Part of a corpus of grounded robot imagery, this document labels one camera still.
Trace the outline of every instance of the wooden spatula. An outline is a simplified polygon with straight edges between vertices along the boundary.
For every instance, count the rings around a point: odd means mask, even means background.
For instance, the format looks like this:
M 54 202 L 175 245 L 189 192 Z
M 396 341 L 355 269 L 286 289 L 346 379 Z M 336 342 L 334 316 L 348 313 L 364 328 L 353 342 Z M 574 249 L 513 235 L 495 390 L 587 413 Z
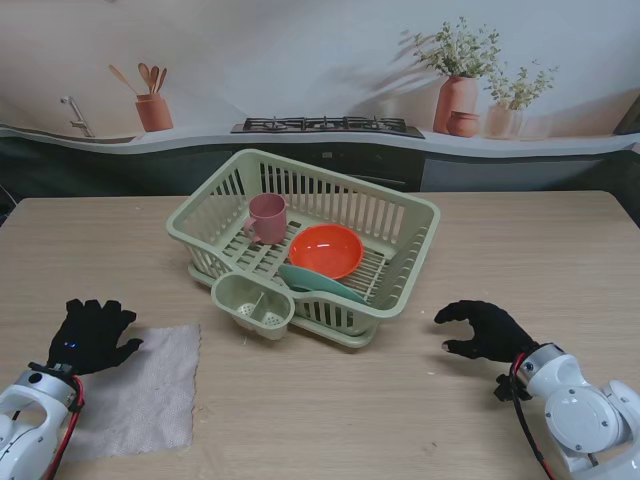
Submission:
M 136 95 L 138 95 L 138 92 L 136 92 L 136 89 L 133 88 L 129 82 L 127 81 L 127 78 L 120 72 L 120 70 L 118 70 L 116 67 L 114 67 L 113 65 L 109 65 L 109 70 L 111 71 L 111 73 L 113 73 L 116 78 L 118 80 L 120 80 L 122 83 L 124 83 L 127 87 L 129 87 L 131 90 L 133 90 L 133 93 L 135 93 Z
M 162 73 L 160 74 L 160 80 L 158 81 L 158 87 L 156 88 L 156 93 L 160 91 L 162 88 L 162 84 L 164 83 L 164 77 L 167 76 L 167 69 L 163 68 Z
M 153 66 L 151 68 L 151 84 L 153 85 L 153 87 L 151 88 L 151 92 L 149 93 L 155 93 L 156 87 L 158 86 L 158 75 L 160 74 L 160 69 L 156 66 Z
M 138 64 L 138 71 L 140 72 L 140 76 L 144 80 L 144 83 L 149 87 L 149 93 L 153 93 L 153 82 L 151 81 L 151 73 L 149 73 L 149 67 L 147 67 L 144 63 Z

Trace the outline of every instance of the faucet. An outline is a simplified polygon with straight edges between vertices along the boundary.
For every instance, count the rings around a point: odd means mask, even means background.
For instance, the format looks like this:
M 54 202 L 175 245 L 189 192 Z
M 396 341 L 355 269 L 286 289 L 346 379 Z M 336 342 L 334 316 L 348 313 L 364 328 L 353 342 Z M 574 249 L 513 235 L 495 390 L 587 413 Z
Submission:
M 76 102 L 73 100 L 73 97 L 62 97 L 60 99 L 60 103 L 64 103 L 65 105 L 70 105 L 71 109 L 73 110 L 73 113 L 75 113 L 77 120 L 70 121 L 72 127 L 76 127 L 82 130 L 82 134 L 85 137 L 91 137 L 91 138 L 95 137 L 95 135 L 89 128 L 89 124 L 82 116 L 82 113 L 80 113 L 80 109 L 76 105 Z

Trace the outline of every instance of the potted plant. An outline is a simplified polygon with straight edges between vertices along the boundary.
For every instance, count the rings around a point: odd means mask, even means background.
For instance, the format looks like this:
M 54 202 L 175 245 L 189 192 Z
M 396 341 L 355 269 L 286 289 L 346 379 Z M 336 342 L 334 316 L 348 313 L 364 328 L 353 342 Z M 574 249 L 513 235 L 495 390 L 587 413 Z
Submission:
M 486 136 L 503 140 L 518 136 L 523 111 L 545 90 L 553 88 L 553 74 L 557 71 L 558 67 L 540 70 L 534 79 L 529 79 L 529 71 L 520 67 L 516 80 L 510 82 L 504 70 L 495 67 L 489 74 L 490 85 L 485 88 L 496 102 L 489 108 Z
M 433 131 L 449 133 L 447 122 L 452 111 L 474 113 L 478 98 L 477 78 L 493 71 L 499 34 L 486 27 L 478 33 L 469 30 L 464 17 L 455 27 L 449 22 L 442 24 L 436 35 L 415 35 L 415 56 L 427 67 L 435 68 L 439 74 L 449 78 L 440 88 Z

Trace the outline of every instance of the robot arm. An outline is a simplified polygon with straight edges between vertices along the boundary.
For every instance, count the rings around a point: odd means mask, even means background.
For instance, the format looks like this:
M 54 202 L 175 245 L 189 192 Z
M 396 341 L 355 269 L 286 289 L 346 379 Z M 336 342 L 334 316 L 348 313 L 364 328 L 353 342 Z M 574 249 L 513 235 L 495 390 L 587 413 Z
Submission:
M 86 375 L 117 367 L 135 351 L 142 340 L 134 338 L 118 347 L 125 329 L 136 314 L 122 310 L 119 302 L 97 300 L 67 302 L 67 317 L 49 348 L 46 367 L 29 364 L 31 370 L 0 395 L 0 480 L 38 480 L 46 473 L 52 480 L 62 459 L 84 404 L 82 383 Z M 39 425 L 19 419 L 19 412 L 44 411 Z M 58 432 L 73 412 L 67 433 Z M 9 417 L 7 414 L 18 412 Z
M 597 388 L 577 360 L 548 344 L 528 355 L 516 372 L 534 397 L 545 400 L 545 420 L 576 480 L 640 479 L 640 396 L 624 383 Z M 594 455 L 631 443 L 623 454 L 598 464 Z
M 640 479 L 640 396 L 619 381 L 591 385 L 577 360 L 554 344 L 540 346 L 504 310 L 485 302 L 463 300 L 442 309 L 435 322 L 468 319 L 469 341 L 449 340 L 443 349 L 467 358 L 514 362 L 518 398 L 545 400 L 547 427 L 575 480 Z M 510 379 L 501 375 L 496 395 L 512 399 Z M 622 444 L 624 453 L 598 464 L 595 454 Z
M 39 479 L 47 471 L 58 448 L 58 431 L 78 392 L 61 375 L 33 365 L 0 395 L 0 479 Z M 11 412 L 44 411 L 46 418 L 35 426 Z

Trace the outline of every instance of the towel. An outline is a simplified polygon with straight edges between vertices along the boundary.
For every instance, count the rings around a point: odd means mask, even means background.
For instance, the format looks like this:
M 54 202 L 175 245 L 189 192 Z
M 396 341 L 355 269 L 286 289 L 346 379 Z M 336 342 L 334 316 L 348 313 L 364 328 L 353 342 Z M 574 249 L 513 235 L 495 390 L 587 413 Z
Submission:
M 119 367 L 82 377 L 85 407 L 64 462 L 191 445 L 200 326 L 125 335 L 144 343 Z

